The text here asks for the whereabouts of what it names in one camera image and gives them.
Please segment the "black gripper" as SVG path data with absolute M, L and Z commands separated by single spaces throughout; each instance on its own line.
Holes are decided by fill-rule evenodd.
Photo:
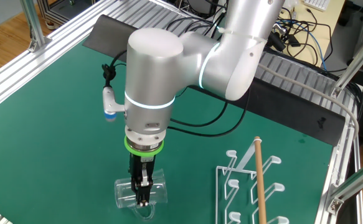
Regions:
M 131 178 L 132 191 L 136 194 L 136 202 L 140 207 L 149 203 L 153 179 L 150 174 L 154 171 L 156 156 L 141 157 L 130 154 L 129 173 L 138 174 Z

